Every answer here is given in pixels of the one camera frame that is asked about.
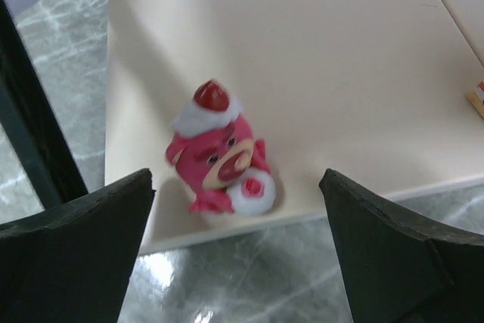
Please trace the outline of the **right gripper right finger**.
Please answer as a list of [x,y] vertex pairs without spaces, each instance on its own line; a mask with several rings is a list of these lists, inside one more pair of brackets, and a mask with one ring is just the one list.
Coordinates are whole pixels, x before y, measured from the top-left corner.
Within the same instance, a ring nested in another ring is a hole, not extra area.
[[333,169],[324,196],[355,322],[481,322],[483,236],[387,200]]

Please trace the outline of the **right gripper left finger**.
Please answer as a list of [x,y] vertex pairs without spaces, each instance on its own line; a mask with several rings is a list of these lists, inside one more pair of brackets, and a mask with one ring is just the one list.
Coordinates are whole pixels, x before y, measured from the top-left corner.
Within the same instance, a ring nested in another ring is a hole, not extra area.
[[115,322],[154,202],[140,169],[1,226],[3,322]]

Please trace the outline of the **red white fish toy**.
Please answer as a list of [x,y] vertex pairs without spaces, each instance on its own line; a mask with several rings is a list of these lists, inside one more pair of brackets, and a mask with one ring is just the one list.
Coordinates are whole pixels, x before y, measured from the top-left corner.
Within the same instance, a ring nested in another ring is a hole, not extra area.
[[265,141],[255,138],[239,100],[211,79],[172,124],[167,162],[194,193],[192,213],[258,216],[275,204]]

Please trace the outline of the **strawberry cake toy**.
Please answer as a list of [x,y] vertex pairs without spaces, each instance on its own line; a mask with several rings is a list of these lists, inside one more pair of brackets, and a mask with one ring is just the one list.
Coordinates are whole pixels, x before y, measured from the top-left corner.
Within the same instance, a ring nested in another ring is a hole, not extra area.
[[480,82],[474,89],[469,90],[466,97],[477,113],[484,118],[484,82]]

